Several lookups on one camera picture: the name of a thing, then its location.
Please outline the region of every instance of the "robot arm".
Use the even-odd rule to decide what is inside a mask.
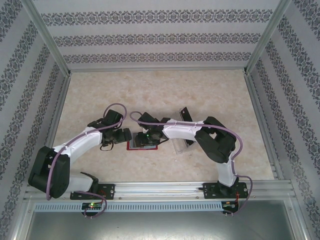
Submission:
[[[53,148],[42,147],[35,158],[28,183],[45,193],[53,159],[62,148],[66,148],[56,160],[51,177],[50,196],[59,198],[65,192],[70,193],[74,191],[96,194],[99,180],[84,172],[71,172],[70,166],[82,154],[95,146],[102,144],[102,147],[105,147],[130,141],[132,138],[130,130],[128,128],[119,129],[120,126],[92,132],[92,130],[116,124],[121,118],[123,116],[120,113],[109,110],[104,118],[89,123],[84,131],[75,137],[77,140],[69,144],[68,147],[66,147],[66,143]]]
[[[205,154],[217,163],[218,182],[228,188],[232,187],[237,177],[232,171],[231,156],[236,148],[236,138],[230,133],[209,127],[197,126],[198,124],[215,125],[225,128],[216,118],[209,116],[204,121],[188,122],[193,126],[179,125],[184,121],[163,118],[161,121],[153,118],[147,112],[138,119],[146,123],[162,123],[165,125],[139,124],[147,132],[139,132],[134,139],[138,147],[157,145],[161,139],[185,139],[198,142]]]

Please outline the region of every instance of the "beige floor panel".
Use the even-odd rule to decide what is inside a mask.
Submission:
[[[235,159],[237,173],[254,180],[274,179],[241,70],[73,73],[54,145],[79,134],[112,103],[124,104],[128,112],[148,112],[159,120],[173,117],[185,106],[194,121],[213,116],[243,139],[243,151]],[[123,113],[119,106],[113,109]],[[122,127],[141,130],[129,116]],[[125,143],[107,152],[97,146],[71,169],[90,173],[102,182],[218,179],[215,163],[199,145],[177,155],[171,141],[150,151],[127,151]]]

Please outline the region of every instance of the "red object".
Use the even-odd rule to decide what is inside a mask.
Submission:
[[[134,150],[158,150],[158,145],[155,146],[155,148],[130,148],[130,143],[126,142],[126,149],[128,151],[134,151]]]

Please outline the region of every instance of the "patterned wallpaper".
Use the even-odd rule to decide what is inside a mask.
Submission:
[[[320,239],[319,1],[290,3],[251,72],[280,166]]]
[[[241,68],[279,0],[34,3],[72,70]]]
[[[19,212],[65,77],[19,0],[0,3],[0,240]]]

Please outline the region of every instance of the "ventilated metal strip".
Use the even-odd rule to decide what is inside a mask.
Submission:
[[[35,205],[34,212],[81,212],[82,203],[43,202]],[[189,202],[108,202],[107,212],[204,212],[222,211],[221,201]]]

